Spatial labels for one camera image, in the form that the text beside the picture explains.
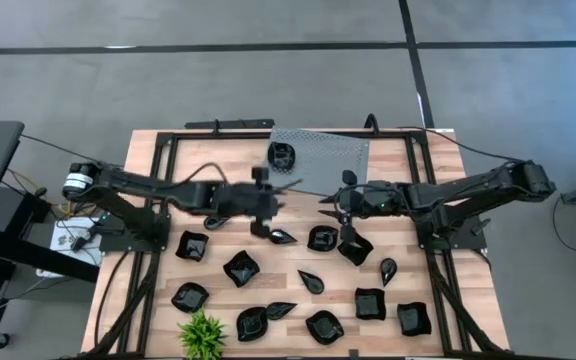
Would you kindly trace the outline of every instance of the black leaf-shaped dish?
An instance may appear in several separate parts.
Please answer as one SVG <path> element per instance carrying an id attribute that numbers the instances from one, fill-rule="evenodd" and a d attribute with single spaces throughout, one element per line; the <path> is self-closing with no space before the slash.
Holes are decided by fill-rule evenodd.
<path id="1" fill-rule="evenodd" d="M 242 250 L 224 265 L 224 271 L 237 287 L 242 287 L 259 273 L 259 265 L 248 255 L 246 250 Z"/>
<path id="2" fill-rule="evenodd" d="M 384 284 L 384 287 L 388 285 L 390 280 L 395 276 L 397 273 L 397 263 L 395 260 L 391 258 L 385 258 L 381 261 L 381 282 Z"/>
<path id="3" fill-rule="evenodd" d="M 273 244 L 283 245 L 283 244 L 290 244 L 297 242 L 297 239 L 292 237 L 287 232 L 281 229 L 275 229 L 270 232 L 270 236 L 268 237 Z"/>
<path id="4" fill-rule="evenodd" d="M 386 302 L 381 289 L 355 290 L 355 316 L 361 320 L 386 319 Z"/>
<path id="5" fill-rule="evenodd" d="M 315 226 L 308 235 L 308 248 L 315 251 L 330 251 L 337 245 L 339 231 L 326 225 Z"/>
<path id="6" fill-rule="evenodd" d="M 426 304 L 422 302 L 397 305 L 397 317 L 401 324 L 401 333 L 405 336 L 417 336 L 432 332 Z"/>
<path id="7" fill-rule="evenodd" d="M 297 270 L 299 272 L 299 276 L 301 276 L 301 280 L 306 285 L 306 289 L 315 295 L 319 295 L 324 292 L 324 282 L 319 277 L 307 273 L 305 271 Z"/>
<path id="8" fill-rule="evenodd" d="M 194 313 L 201 309 L 208 296 L 210 295 L 203 286 L 190 282 L 181 285 L 171 302 L 185 313 Z"/>
<path id="9" fill-rule="evenodd" d="M 257 306 L 242 311 L 237 317 L 237 340 L 257 340 L 268 331 L 266 308 Z"/>
<path id="10" fill-rule="evenodd" d="M 201 233 L 184 231 L 179 240 L 179 247 L 175 255 L 182 259 L 201 261 L 206 252 L 208 236 Z"/>
<path id="11" fill-rule="evenodd" d="M 330 345 L 344 336 L 344 328 L 330 311 L 321 310 L 306 319 L 306 327 L 318 343 Z"/>
<path id="12" fill-rule="evenodd" d="M 355 266 L 359 266 L 366 261 L 368 254 L 374 249 L 370 241 L 364 239 L 359 234 L 354 234 L 354 239 L 342 241 L 337 250 L 346 259 L 352 261 Z"/>
<path id="13" fill-rule="evenodd" d="M 266 307 L 266 314 L 270 320 L 279 320 L 286 316 L 297 304 L 274 302 Z"/>

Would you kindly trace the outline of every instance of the black cable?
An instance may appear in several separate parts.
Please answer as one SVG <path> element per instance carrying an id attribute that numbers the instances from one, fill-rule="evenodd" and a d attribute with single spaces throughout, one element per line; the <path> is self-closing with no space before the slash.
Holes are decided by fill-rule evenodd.
<path id="1" fill-rule="evenodd" d="M 12 185 L 8 184 L 7 182 L 1 180 L 1 183 L 6 185 L 7 187 L 10 188 L 10 190 L 13 190 L 14 192 L 16 192 L 17 194 L 21 195 L 21 196 L 25 196 L 24 194 L 21 193 L 21 191 L 15 187 L 13 187 Z"/>
<path id="2" fill-rule="evenodd" d="M 94 256 L 92 256 L 92 254 L 90 253 L 90 251 L 86 250 L 87 248 L 81 248 L 81 250 L 85 251 L 86 254 L 88 254 L 88 256 L 90 256 L 90 259 L 92 260 L 92 263 L 95 264 L 95 266 L 99 267 L 99 264 L 97 264 L 97 260 L 95 259 Z"/>
<path id="3" fill-rule="evenodd" d="M 97 317 L 95 319 L 95 336 L 94 336 L 95 346 L 99 345 L 99 323 L 101 322 L 101 310 L 103 309 L 104 303 L 106 302 L 106 296 L 108 296 L 108 290 L 110 289 L 110 284 L 112 283 L 112 280 L 114 279 L 115 274 L 119 269 L 119 266 L 124 261 L 127 255 L 128 252 L 127 251 L 124 252 L 124 254 L 121 255 L 121 257 L 117 261 L 117 264 L 115 264 L 115 267 L 110 272 L 110 277 L 108 278 L 108 282 L 106 283 L 104 293 L 103 295 L 101 295 L 101 301 L 99 302 L 99 308 L 97 308 Z"/>
<path id="4" fill-rule="evenodd" d="M 22 189 L 24 189 L 25 192 L 27 192 L 28 194 L 30 194 L 31 192 L 28 191 L 28 188 L 26 188 L 24 186 L 24 184 L 21 183 L 21 181 L 19 180 L 19 178 L 17 177 L 17 174 L 15 174 L 14 171 L 8 170 L 8 172 L 10 172 L 10 174 L 12 175 L 13 178 L 15 178 L 15 181 L 17 182 L 17 184 L 19 184 L 19 186 L 21 186 Z"/>
<path id="5" fill-rule="evenodd" d="M 479 249 L 471 249 L 475 254 L 477 254 L 477 256 L 479 256 L 483 261 L 486 262 L 486 264 L 488 264 L 488 267 L 492 270 L 492 264 L 490 263 L 490 259 L 488 259 L 488 256 L 484 255 L 484 253 L 481 252 L 481 250 Z"/>
<path id="6" fill-rule="evenodd" d="M 95 205 L 95 207 L 90 212 L 90 214 L 94 214 L 98 209 L 99 209 L 99 206 Z M 89 214 L 86 214 L 86 217 L 92 222 L 93 225 L 99 225 L 99 222 L 93 220 L 92 216 L 90 216 Z"/>
<path id="7" fill-rule="evenodd" d="M 70 229 L 86 229 L 86 230 L 89 230 L 89 229 L 90 229 L 90 226 L 78 226 L 78 225 L 68 225 L 68 226 L 66 226 L 66 225 L 59 225 L 58 222 L 55 224 L 55 226 L 58 227 L 58 228 L 60 228 L 60 229 L 68 229 L 68 228 L 70 228 Z"/>
<path id="8" fill-rule="evenodd" d="M 293 186 L 295 186 L 295 185 L 297 185 L 297 184 L 301 184 L 301 182 L 303 182 L 303 181 L 304 181 L 304 179 L 297 179 L 297 180 L 295 180 L 295 181 L 291 181 L 291 182 L 289 182 L 289 183 L 286 184 L 286 185 L 272 188 L 272 190 L 271 190 L 269 193 L 270 193 L 270 194 L 280 194 L 282 191 L 288 190 L 288 189 L 290 189 L 291 187 L 293 187 Z"/>
<path id="9" fill-rule="evenodd" d="M 30 293 L 33 292 L 33 291 L 37 291 L 37 290 L 48 290 L 48 289 L 50 289 L 51 287 L 53 287 L 53 286 L 55 286 L 55 285 L 63 284 L 63 283 L 65 283 L 65 282 L 72 281 L 72 280 L 74 280 L 74 278 L 62 279 L 61 281 L 56 281 L 56 282 L 54 282 L 54 283 L 52 283 L 52 284 L 50 284 L 50 285 L 48 285 L 48 286 L 36 287 L 36 288 L 30 289 L 30 290 L 26 290 L 26 291 L 22 292 L 21 294 L 19 294 L 19 295 L 17 295 L 17 296 L 13 296 L 13 297 L 9 298 L 8 301 L 17 300 L 17 299 L 21 298 L 22 296 L 25 296 L 25 295 L 27 295 L 27 294 L 30 294 Z"/>
<path id="10" fill-rule="evenodd" d="M 190 174 L 187 178 L 185 178 L 184 180 L 181 181 L 181 184 L 187 183 L 188 181 L 190 181 L 190 179 L 194 178 L 195 175 L 199 174 L 200 171 L 202 171 L 203 169 L 212 166 L 215 169 L 217 169 L 217 171 L 219 172 L 219 175 L 221 176 L 221 179 L 228 184 L 228 178 L 226 178 L 226 174 L 224 174 L 224 171 L 221 169 L 221 167 L 219 165 L 217 165 L 214 162 L 209 162 L 209 163 L 205 163 L 203 165 L 201 165 L 199 168 L 197 168 L 197 170 L 195 170 L 192 174 Z"/>
<path id="11" fill-rule="evenodd" d="M 26 139 L 30 139 L 30 140 L 34 140 L 34 141 L 40 142 L 40 143 L 42 143 L 42 144 L 44 144 L 44 145 L 52 146 L 52 147 L 54 147 L 55 149 L 59 149 L 59 150 L 61 150 L 61 151 L 67 152 L 67 153 L 72 154 L 72 155 L 75 155 L 75 156 L 79 156 L 80 158 L 84 158 L 84 159 L 87 159 L 87 160 L 90 160 L 90 161 L 100 162 L 100 161 L 97 160 L 97 159 L 93 159 L 93 158 L 91 158 L 91 157 L 89 157 L 89 156 L 76 153 L 76 152 L 74 152 L 74 151 L 72 151 L 72 150 L 68 150 L 68 149 L 66 149 L 66 148 L 63 148 L 63 147 L 61 147 L 61 146 L 59 146 L 59 145 L 55 145 L 55 144 L 50 143 L 50 142 L 48 142 L 48 141 L 41 140 L 41 139 L 37 139 L 36 137 L 32 137 L 32 136 L 24 135 L 24 134 L 21 134 L 21 137 L 25 137 Z"/>
<path id="12" fill-rule="evenodd" d="M 57 225 L 59 225 L 59 222 L 61 221 L 61 224 L 63 225 L 63 227 L 60 227 L 60 226 L 57 226 L 57 227 L 60 227 L 62 229 L 66 229 L 66 231 L 68 231 L 68 234 L 70 234 L 70 236 L 72 237 L 73 241 L 75 239 L 77 239 L 77 237 L 72 233 L 72 231 L 70 231 L 69 226 L 66 225 L 66 223 L 64 222 L 64 219 L 57 216 L 57 213 L 55 213 L 55 210 L 53 210 L 52 208 L 49 208 L 48 211 L 50 211 L 52 213 L 52 216 L 55 217 L 55 222 L 57 223 Z"/>
<path id="13" fill-rule="evenodd" d="M 555 206 L 552 207 L 552 228 L 555 230 L 555 235 L 557 235 L 557 240 L 559 240 L 559 242 L 562 243 L 568 249 L 576 252 L 576 248 L 566 244 L 566 242 L 561 238 L 561 235 L 559 235 L 559 230 L 557 229 L 557 221 L 555 221 L 555 213 L 557 212 L 557 206 L 559 205 L 560 201 L 561 201 L 561 197 L 558 197 L 557 201 L 555 201 Z"/>
<path id="14" fill-rule="evenodd" d="M 87 247 L 83 247 L 81 248 L 83 249 L 88 249 L 88 250 L 92 250 L 92 249 L 99 249 L 99 246 L 87 246 Z M 63 251 L 72 251 L 72 249 L 61 249 L 61 250 L 53 250 L 53 251 L 57 251 L 57 252 L 63 252 Z"/>
<path id="15" fill-rule="evenodd" d="M 493 158 L 502 159 L 502 160 L 507 160 L 507 161 L 525 162 L 524 160 L 512 158 L 512 157 L 509 157 L 509 156 L 491 154 L 491 153 L 489 153 L 489 152 L 485 152 L 485 151 L 482 151 L 482 150 L 477 150 L 477 149 L 471 148 L 471 147 L 468 146 L 468 145 L 464 145 L 464 144 L 462 144 L 462 143 L 460 143 L 460 142 L 458 142 L 458 141 L 456 141 L 456 140 L 453 140 L 453 139 L 451 139 L 450 137 L 448 137 L 448 136 L 446 136 L 446 135 L 444 135 L 444 134 L 442 134 L 442 133 L 440 133 L 440 132 L 434 131 L 434 130 L 430 130 L 430 129 L 426 129 L 426 128 L 422 128 L 422 127 L 418 127 L 418 126 L 399 126 L 399 127 L 397 127 L 397 129 L 418 129 L 418 130 L 423 130 L 423 131 L 425 131 L 425 132 L 429 132 L 429 133 L 433 133 L 433 134 L 435 134 L 435 135 L 439 135 L 439 136 L 441 136 L 442 138 L 450 141 L 451 143 L 456 144 L 456 145 L 459 146 L 459 147 L 462 147 L 462 148 L 464 148 L 464 149 L 466 149 L 466 150 L 470 150 L 470 151 L 472 151 L 472 152 L 474 152 L 474 153 L 477 153 L 477 154 L 481 154 L 481 155 L 485 155 L 485 156 L 490 156 L 490 157 L 493 157 Z"/>

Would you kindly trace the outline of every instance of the black stand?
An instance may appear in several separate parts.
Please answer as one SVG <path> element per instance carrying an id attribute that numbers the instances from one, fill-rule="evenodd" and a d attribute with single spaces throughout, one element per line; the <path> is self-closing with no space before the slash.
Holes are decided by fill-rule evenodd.
<path id="1" fill-rule="evenodd" d="M 1 232 L 0 258 L 91 283 L 97 282 L 99 274 L 99 268 L 94 265 L 27 241 L 9 239 Z"/>

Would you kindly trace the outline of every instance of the chair wheel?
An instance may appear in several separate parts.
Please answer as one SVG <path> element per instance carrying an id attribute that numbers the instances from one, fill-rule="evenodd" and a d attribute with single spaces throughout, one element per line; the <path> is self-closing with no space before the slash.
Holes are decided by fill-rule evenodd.
<path id="1" fill-rule="evenodd" d="M 10 343 L 10 335 L 0 333 L 0 349 L 5 348 Z"/>

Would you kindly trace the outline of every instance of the black metal frame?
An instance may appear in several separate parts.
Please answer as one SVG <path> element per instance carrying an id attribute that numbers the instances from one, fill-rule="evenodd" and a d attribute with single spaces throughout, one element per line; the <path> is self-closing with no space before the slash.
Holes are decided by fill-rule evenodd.
<path id="1" fill-rule="evenodd" d="M 379 129 L 374 117 L 368 117 L 366 120 L 365 128 L 371 128 L 372 131 L 326 131 L 325 133 L 333 135 L 350 136 L 357 138 L 367 138 L 367 139 L 402 139 L 406 146 L 406 153 L 408 157 L 408 162 L 410 166 L 410 173 L 413 183 L 420 183 L 421 176 L 419 168 L 417 166 L 417 159 L 414 151 L 414 145 L 417 144 L 421 148 L 421 154 L 423 158 L 424 169 L 426 169 L 426 176 L 428 182 L 436 183 L 435 174 L 433 171 L 430 148 L 428 146 L 428 139 L 426 133 L 419 130 L 389 130 L 382 131 Z M 215 139 L 237 139 L 237 140 L 247 140 L 247 139 L 268 139 L 270 137 L 270 131 L 267 132 L 202 132 L 202 133 L 158 133 L 155 145 L 155 152 L 153 154 L 152 166 L 150 171 L 150 176 L 156 177 L 159 173 L 160 164 L 162 160 L 162 154 L 164 146 L 169 144 L 170 150 L 168 153 L 166 172 L 164 178 L 166 180 L 172 181 L 172 176 L 174 173 L 175 162 L 177 160 L 177 148 L 178 144 L 182 140 L 215 140 Z M 152 200 L 148 199 L 146 206 L 152 206 Z M 419 239 L 419 243 L 426 243 L 426 239 Z M 431 263 L 436 262 L 434 250 L 425 249 L 426 260 L 428 266 Z M 457 274 L 455 272 L 454 261 L 450 250 L 445 250 L 442 252 L 442 258 L 445 265 L 445 272 L 447 274 L 448 284 L 453 292 L 453 294 L 460 299 L 459 285 L 457 283 Z M 151 261 L 158 262 L 160 258 L 159 253 L 152 253 Z M 128 296 L 126 303 L 130 302 L 134 293 L 137 289 L 139 278 L 141 274 L 141 268 L 143 265 L 143 253 L 136 253 L 135 259 L 133 261 L 133 267 L 130 276 Z M 143 312 L 141 316 L 139 336 L 137 339 L 137 356 L 145 358 L 146 344 L 148 341 L 148 332 L 150 329 L 150 320 L 152 315 L 152 304 L 154 299 L 154 288 L 156 283 L 153 281 L 152 287 L 145 296 Z M 439 288 L 430 280 L 433 300 L 435 302 L 435 308 L 437 312 L 437 323 L 439 328 L 439 334 L 442 344 L 442 349 L 445 354 L 453 351 L 452 344 L 450 340 L 450 330 L 448 328 L 448 320 L 446 317 L 446 309 L 444 307 L 443 296 Z M 470 337 L 467 334 L 461 321 L 458 321 L 458 331 L 461 342 L 461 350 L 470 352 L 472 350 L 470 346 Z M 124 328 L 120 338 L 119 345 L 117 348 L 117 354 L 129 354 L 130 356 L 135 356 L 135 352 L 127 352 L 128 334 L 130 332 L 130 322 Z"/>

